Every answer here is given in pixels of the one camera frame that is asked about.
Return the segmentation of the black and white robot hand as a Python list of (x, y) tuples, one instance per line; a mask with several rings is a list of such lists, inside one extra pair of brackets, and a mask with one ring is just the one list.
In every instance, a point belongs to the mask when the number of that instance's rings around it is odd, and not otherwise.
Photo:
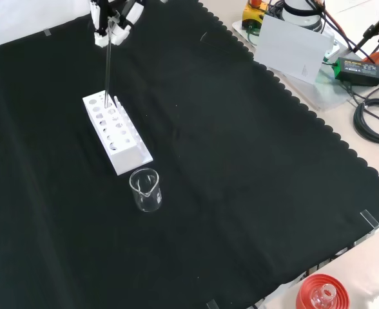
[(90, 1), (95, 44), (101, 48), (120, 45), (141, 17), (146, 1), (122, 1), (122, 10), (113, 8), (109, 1)]

